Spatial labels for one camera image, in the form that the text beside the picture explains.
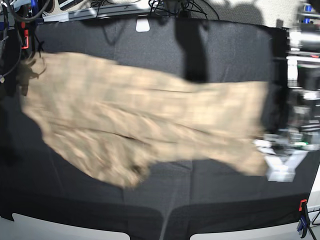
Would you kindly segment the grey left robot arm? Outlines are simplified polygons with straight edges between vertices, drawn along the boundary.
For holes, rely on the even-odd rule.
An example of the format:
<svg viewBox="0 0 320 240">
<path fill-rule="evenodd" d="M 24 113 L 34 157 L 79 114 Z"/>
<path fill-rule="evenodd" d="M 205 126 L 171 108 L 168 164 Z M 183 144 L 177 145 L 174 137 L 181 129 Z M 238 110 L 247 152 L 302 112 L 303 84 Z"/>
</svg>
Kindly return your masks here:
<svg viewBox="0 0 320 240">
<path fill-rule="evenodd" d="M 253 143 L 271 182 L 292 182 L 308 153 L 320 149 L 320 2 L 305 0 L 287 30 L 288 119 L 284 129 Z"/>
</svg>

